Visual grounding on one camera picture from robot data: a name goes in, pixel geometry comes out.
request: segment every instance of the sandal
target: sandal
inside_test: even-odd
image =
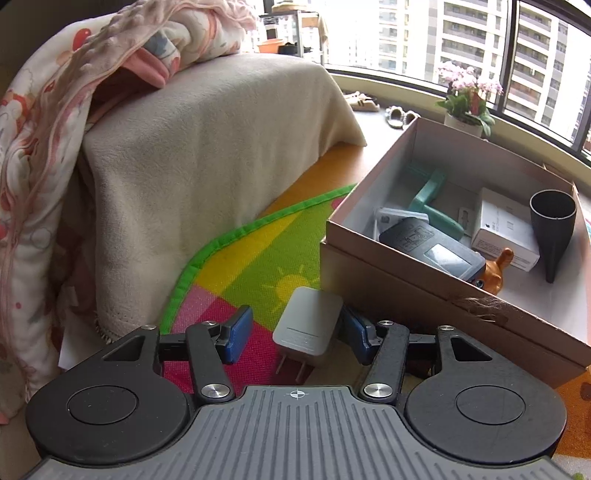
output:
[[[402,128],[404,126],[404,110],[399,106],[386,108],[386,121],[392,128]]]
[[[412,110],[409,110],[408,112],[405,113],[404,115],[404,126],[407,127],[409,126],[413,120],[415,120],[416,118],[419,118],[420,115],[417,112],[413,112]]]
[[[350,98],[353,97],[358,97],[360,95],[359,92],[355,92],[355,93],[344,93],[343,96],[345,97],[346,100],[349,100]]]
[[[379,112],[377,99],[360,93],[357,97],[347,98],[347,103],[356,112]]]

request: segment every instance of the black round pad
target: black round pad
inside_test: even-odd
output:
[[[465,417],[484,425],[509,423],[525,411],[525,403],[518,394],[494,385],[465,389],[456,397],[456,407]]]
[[[38,449],[68,463],[106,466],[174,441],[189,421],[189,405],[156,373],[157,345],[156,330],[132,332],[37,392],[26,419]]]
[[[68,402],[70,414],[89,425],[108,425],[129,417],[138,397],[127,388],[101,385],[79,391]]]
[[[566,408],[554,390],[462,332],[439,332],[438,342],[441,370],[416,386],[405,406],[423,440],[480,465],[554,452],[566,426]],[[471,357],[465,355],[470,349]]]

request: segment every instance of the black cone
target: black cone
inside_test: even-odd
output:
[[[559,190],[542,190],[530,199],[531,226],[546,268],[546,282],[554,283],[558,263],[573,236],[577,206]]]

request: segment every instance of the metal screw cap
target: metal screw cap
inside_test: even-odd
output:
[[[392,395],[392,387],[385,383],[370,383],[363,389],[368,397],[372,398],[386,398]]]
[[[210,383],[201,389],[201,393],[209,398],[223,398],[230,393],[230,387],[222,383]]]

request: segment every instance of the floral blanket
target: floral blanket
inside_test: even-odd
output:
[[[0,103],[0,424],[58,373],[48,273],[85,129],[138,84],[162,88],[237,53],[255,26],[245,0],[138,0],[66,27],[11,83]]]

